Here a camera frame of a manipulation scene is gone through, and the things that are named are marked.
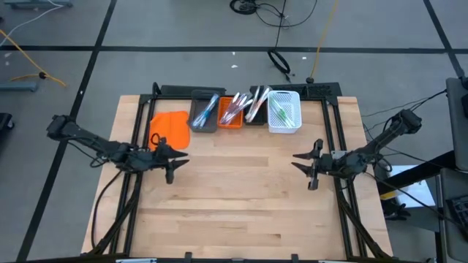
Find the black caster base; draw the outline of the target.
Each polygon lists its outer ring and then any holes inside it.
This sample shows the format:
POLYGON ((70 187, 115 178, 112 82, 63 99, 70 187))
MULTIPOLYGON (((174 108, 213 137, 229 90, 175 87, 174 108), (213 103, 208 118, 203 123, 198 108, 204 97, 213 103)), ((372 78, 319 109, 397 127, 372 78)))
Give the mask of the black caster base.
POLYGON ((0 132, 11 130, 15 127, 12 115, 9 113, 0 113, 0 132))

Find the grey desk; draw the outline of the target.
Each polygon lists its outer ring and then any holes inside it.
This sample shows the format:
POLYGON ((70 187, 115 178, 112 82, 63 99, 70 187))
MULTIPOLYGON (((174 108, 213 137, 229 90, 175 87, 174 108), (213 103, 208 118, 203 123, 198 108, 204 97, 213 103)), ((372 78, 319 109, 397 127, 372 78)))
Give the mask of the grey desk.
MULTIPOLYGON (((453 219, 448 207, 448 200, 468 196, 468 174, 451 169, 440 170, 440 186, 444 214, 453 219)), ((445 236, 448 256, 459 262, 468 263, 468 240, 453 223, 445 221, 445 236)))
POLYGON ((468 95, 468 90, 458 78, 448 78, 445 84, 456 166, 468 171, 468 117, 464 114, 462 104, 462 99, 468 95))

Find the black perforated plate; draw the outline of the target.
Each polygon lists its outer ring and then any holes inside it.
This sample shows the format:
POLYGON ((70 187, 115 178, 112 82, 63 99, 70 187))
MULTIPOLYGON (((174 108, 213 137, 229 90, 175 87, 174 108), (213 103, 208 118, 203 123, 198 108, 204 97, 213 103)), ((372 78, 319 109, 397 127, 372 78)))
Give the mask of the black perforated plate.
POLYGON ((273 91, 294 91, 301 100, 322 98, 327 96, 342 96, 339 83, 303 83, 270 85, 273 91))

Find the grey translucent plastic bin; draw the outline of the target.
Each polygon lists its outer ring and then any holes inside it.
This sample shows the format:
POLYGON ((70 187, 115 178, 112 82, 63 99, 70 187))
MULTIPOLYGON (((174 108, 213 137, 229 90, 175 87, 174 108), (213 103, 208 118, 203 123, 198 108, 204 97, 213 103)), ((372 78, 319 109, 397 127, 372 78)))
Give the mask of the grey translucent plastic bin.
POLYGON ((209 119, 207 120, 207 122, 201 129, 195 128, 192 126, 194 117, 196 117, 197 114, 199 113, 199 110, 196 109, 197 101, 203 100, 203 99, 210 100, 210 98, 214 94, 218 94, 218 93, 210 93, 209 91, 193 91, 192 92, 192 103, 191 103, 191 108, 190 108, 189 120, 187 121, 187 124, 189 125, 189 128, 193 132, 214 133, 217 130, 217 116, 218 116, 219 100, 216 106, 212 109, 209 119))

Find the black smooth plate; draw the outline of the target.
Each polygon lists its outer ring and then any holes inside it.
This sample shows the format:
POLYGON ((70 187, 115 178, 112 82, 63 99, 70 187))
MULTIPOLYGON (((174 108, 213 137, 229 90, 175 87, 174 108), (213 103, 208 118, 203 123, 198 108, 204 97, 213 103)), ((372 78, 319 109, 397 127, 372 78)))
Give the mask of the black smooth plate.
POLYGON ((193 91, 209 91, 210 93, 226 94, 225 88, 187 85, 162 85, 160 88, 162 95, 191 97, 193 91))

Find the white box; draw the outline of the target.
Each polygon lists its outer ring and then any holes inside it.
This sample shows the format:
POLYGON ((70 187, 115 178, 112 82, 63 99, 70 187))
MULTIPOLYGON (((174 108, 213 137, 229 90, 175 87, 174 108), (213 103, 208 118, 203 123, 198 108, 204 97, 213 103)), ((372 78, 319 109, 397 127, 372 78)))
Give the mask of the white box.
MULTIPOLYGON (((413 167, 415 167, 415 165, 393 166, 392 171, 390 172, 390 176, 393 177, 394 175, 397 175, 400 172, 404 172, 408 169, 412 169, 413 167)), ((429 207, 436 206, 434 202, 434 198, 425 180, 419 181, 417 183, 413 183, 410 186, 405 186, 403 187, 403 190, 429 207)), ((383 194, 381 196, 381 200, 396 201, 399 205, 405 204, 405 208, 422 207, 421 204, 419 204, 414 199, 412 199, 411 197, 407 196, 405 193, 402 193, 400 191, 392 191, 390 193, 383 194)))

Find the black perforated plastic basket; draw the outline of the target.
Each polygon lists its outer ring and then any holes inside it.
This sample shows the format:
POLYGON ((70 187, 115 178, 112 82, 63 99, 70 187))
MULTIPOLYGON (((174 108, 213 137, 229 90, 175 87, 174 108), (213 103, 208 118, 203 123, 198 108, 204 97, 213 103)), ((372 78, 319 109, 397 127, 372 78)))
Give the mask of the black perforated plastic basket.
POLYGON ((257 111, 257 114, 252 119, 251 122, 247 121, 246 115, 249 112, 251 105, 244 108, 244 123, 248 126, 263 126, 268 122, 268 110, 267 110, 267 101, 264 101, 260 106, 260 109, 257 111))

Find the orange folded cloth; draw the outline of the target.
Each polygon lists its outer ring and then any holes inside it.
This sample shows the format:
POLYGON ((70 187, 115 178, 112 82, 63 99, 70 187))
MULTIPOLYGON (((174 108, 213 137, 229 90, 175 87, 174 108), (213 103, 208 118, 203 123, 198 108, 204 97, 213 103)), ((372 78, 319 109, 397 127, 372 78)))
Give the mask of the orange folded cloth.
POLYGON ((156 146, 151 142, 154 134, 165 137, 167 144, 175 150, 183 150, 190 143, 190 129, 187 124, 189 113, 187 111, 175 111, 157 113, 150 122, 148 146, 155 150, 156 146))

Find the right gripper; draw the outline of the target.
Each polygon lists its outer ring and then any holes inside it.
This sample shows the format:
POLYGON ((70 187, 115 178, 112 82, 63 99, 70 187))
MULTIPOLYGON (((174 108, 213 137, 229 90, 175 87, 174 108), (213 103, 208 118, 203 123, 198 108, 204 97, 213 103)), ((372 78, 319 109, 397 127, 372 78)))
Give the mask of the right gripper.
POLYGON ((330 175, 334 178, 345 179, 337 166, 333 163, 334 160, 331 154, 320 154, 323 147, 323 140, 318 139, 314 142, 314 147, 311 152, 298 153, 292 156, 298 159, 310 160, 313 159, 312 166, 304 164, 292 163, 292 165, 302 171, 305 175, 310 175, 309 190, 317 190, 319 185, 318 174, 330 175))

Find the black keyboard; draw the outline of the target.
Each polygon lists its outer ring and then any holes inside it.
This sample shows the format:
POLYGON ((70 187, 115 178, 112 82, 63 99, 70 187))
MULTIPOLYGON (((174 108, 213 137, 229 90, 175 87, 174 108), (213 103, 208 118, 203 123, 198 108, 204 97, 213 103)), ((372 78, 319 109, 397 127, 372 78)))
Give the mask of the black keyboard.
POLYGON ((453 220, 468 230, 468 195, 448 199, 447 204, 453 220))

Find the white perforated plastic basket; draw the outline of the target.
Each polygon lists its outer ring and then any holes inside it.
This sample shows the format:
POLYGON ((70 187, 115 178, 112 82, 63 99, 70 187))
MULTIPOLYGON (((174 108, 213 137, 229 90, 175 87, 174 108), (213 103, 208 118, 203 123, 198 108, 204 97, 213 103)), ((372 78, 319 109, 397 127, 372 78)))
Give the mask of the white perforated plastic basket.
POLYGON ((294 91, 270 91, 267 98, 268 130, 273 134, 294 134, 302 126, 301 100, 294 91), (270 99, 275 99, 294 122, 294 127, 279 126, 272 110, 270 99))

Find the orange perforated plastic basket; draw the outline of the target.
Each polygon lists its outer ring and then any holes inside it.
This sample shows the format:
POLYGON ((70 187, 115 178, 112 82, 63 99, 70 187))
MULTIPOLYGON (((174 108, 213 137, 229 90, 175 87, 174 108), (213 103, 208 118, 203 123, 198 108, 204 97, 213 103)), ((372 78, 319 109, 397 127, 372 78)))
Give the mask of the orange perforated plastic basket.
POLYGON ((218 103, 218 116, 217 116, 217 126, 222 129, 240 129, 244 123, 244 112, 240 111, 229 124, 221 124, 220 120, 224 113, 226 112, 229 104, 232 101, 232 97, 223 96, 219 99, 218 103))

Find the green toothbrush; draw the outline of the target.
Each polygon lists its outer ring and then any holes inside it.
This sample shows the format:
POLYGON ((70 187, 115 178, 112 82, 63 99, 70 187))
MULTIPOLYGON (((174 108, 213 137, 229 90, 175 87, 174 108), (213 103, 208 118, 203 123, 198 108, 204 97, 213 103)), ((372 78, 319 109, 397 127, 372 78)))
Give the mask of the green toothbrush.
POLYGON ((276 114, 282 120, 284 125, 288 127, 293 127, 293 122, 288 118, 285 110, 281 107, 281 105, 276 100, 273 100, 273 105, 276 109, 276 114))
POLYGON ((283 109, 283 111, 284 111, 284 113, 285 113, 285 115, 286 115, 287 127, 288 127, 288 128, 294 127, 294 122, 287 116, 287 113, 286 113, 286 111, 285 111, 284 109, 283 109))
POLYGON ((286 115, 282 108, 273 106, 273 112, 276 116, 277 123, 279 126, 287 126, 286 115))

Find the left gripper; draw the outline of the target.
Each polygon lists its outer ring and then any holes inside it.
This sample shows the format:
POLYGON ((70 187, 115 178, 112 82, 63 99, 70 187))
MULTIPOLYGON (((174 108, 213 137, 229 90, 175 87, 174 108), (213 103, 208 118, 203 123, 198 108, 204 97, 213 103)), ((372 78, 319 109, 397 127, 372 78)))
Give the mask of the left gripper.
POLYGON ((145 172, 151 169, 163 168, 165 170, 166 183, 172 184, 174 181, 174 170, 189 162, 188 159, 175 159, 188 156, 188 154, 171 148, 167 144, 165 137, 157 137, 157 139, 156 150, 138 153, 137 171, 145 172))

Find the purple toothbrush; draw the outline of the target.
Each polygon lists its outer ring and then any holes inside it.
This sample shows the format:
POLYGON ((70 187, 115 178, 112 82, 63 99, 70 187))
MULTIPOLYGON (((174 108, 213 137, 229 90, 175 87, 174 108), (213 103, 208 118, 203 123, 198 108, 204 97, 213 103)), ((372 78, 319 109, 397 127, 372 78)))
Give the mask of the purple toothbrush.
POLYGON ((233 117, 233 119, 234 119, 239 113, 242 113, 242 112, 244 111, 244 109, 245 109, 246 107, 248 107, 251 103, 252 103, 252 99, 250 99, 250 100, 246 100, 246 99, 238 100, 238 101, 237 101, 237 107, 236 107, 236 109, 235 109, 235 111, 234 111, 234 117, 233 117))
POLYGON ((225 110, 225 112, 222 114, 222 117, 220 119, 220 124, 223 124, 223 125, 228 125, 231 120, 233 119, 234 117, 234 111, 237 107, 237 101, 238 101, 238 98, 240 96, 240 93, 238 92, 234 97, 233 99, 231 100, 231 102, 229 103, 229 105, 227 106, 227 109, 225 110))
POLYGON ((231 120, 238 114, 245 101, 249 98, 248 94, 237 93, 231 103, 228 105, 222 119, 221 124, 229 124, 231 120))

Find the grey stand foot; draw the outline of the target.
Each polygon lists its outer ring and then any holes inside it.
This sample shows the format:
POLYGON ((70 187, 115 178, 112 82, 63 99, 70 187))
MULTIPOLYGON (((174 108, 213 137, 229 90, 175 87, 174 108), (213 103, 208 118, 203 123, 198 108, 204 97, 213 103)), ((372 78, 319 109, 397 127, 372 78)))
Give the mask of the grey stand foot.
POLYGON ((12 9, 73 7, 71 0, 4 0, 4 4, 12 9))
POLYGON ((36 92, 38 84, 36 82, 20 81, 0 83, 0 91, 30 91, 36 92))

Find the blue toothbrush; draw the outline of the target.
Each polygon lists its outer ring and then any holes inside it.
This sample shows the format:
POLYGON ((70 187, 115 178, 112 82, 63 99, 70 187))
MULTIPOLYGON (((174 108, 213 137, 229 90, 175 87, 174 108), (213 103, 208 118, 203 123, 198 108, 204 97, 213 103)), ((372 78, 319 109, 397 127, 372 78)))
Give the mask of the blue toothbrush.
POLYGON ((198 127, 203 127, 206 120, 208 119, 208 116, 211 112, 211 110, 213 109, 213 107, 215 106, 216 102, 217 102, 217 99, 219 98, 219 96, 217 94, 214 94, 210 100, 210 102, 208 103, 208 105, 206 106, 206 108, 204 109, 204 111, 201 112, 199 118, 198 118, 198 122, 197 122, 197 126, 198 127))
POLYGON ((204 111, 204 109, 206 108, 206 106, 208 105, 208 103, 210 102, 210 100, 203 99, 203 100, 198 100, 198 101, 197 101, 196 109, 199 110, 199 113, 198 113, 197 116, 194 117, 194 119, 193 119, 193 122, 192 122, 192 126, 193 126, 193 127, 199 128, 199 129, 202 128, 202 127, 198 127, 198 126, 197 126, 198 118, 199 118, 201 112, 204 111))
POLYGON ((210 102, 208 103, 208 105, 205 108, 205 111, 204 111, 204 114, 203 114, 203 121, 200 123, 201 126, 204 126, 205 123, 207 122, 207 120, 209 119, 211 111, 216 106, 218 100, 219 100, 219 95, 218 94, 214 94, 211 97, 210 102))

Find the black desk beam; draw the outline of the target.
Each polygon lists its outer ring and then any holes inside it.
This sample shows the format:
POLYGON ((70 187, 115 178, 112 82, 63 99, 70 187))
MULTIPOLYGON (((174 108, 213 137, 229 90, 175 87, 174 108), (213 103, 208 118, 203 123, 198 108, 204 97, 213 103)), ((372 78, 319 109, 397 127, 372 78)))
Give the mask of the black desk beam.
POLYGON ((379 195, 432 178, 438 175, 442 169, 456 169, 456 157, 453 150, 386 178, 382 183, 379 182, 377 184, 379 195))

